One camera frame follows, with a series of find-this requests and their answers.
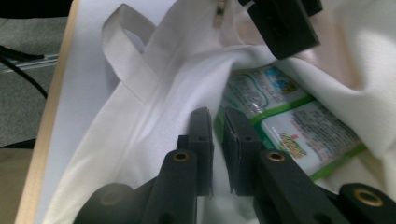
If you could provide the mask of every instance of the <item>food packet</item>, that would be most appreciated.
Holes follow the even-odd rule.
[[[220,140],[226,107],[244,112],[267,149],[287,152],[314,180],[366,149],[345,123],[272,65],[230,77],[215,122]]]

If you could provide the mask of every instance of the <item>cable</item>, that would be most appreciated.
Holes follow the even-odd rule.
[[[2,57],[0,55],[0,63],[3,65],[7,66],[9,69],[13,70],[16,74],[20,75],[24,79],[26,79],[28,82],[30,82],[40,93],[44,96],[45,99],[47,99],[47,93],[46,91],[36,82],[32,77],[29,77],[25,72],[23,72],[20,68],[15,66],[13,63],[9,62],[6,58]]]

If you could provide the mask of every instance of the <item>white tote bag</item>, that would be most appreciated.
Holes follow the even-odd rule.
[[[136,189],[149,181],[176,148],[177,137],[187,134],[192,110],[208,107],[214,118],[232,71],[270,63],[314,94],[370,148],[319,184],[337,189],[359,181],[396,197],[396,91],[391,87],[396,29],[389,18],[395,17],[396,4],[323,4],[325,10],[311,19],[322,45],[283,61],[262,43],[237,1],[227,2],[219,29],[213,28],[214,0],[178,0],[158,27],[120,6],[103,28],[104,54],[120,83],[78,146],[44,223],[72,223],[103,185]],[[362,11],[364,19],[357,14]],[[215,141],[214,197],[199,199],[198,223],[258,223],[251,198],[229,193],[220,151]]]

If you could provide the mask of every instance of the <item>gray carpet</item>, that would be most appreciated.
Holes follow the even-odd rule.
[[[0,45],[32,54],[58,53],[67,18],[0,19]],[[55,66],[25,72],[48,91]],[[0,146],[36,138],[46,101],[15,73],[0,74]]]

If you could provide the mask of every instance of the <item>floor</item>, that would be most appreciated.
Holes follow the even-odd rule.
[[[67,18],[0,19],[0,45],[31,54],[59,52]],[[46,91],[54,65],[25,70]],[[0,73],[0,147],[36,138],[43,96],[13,72]],[[0,149],[0,224],[13,223],[32,150]]]

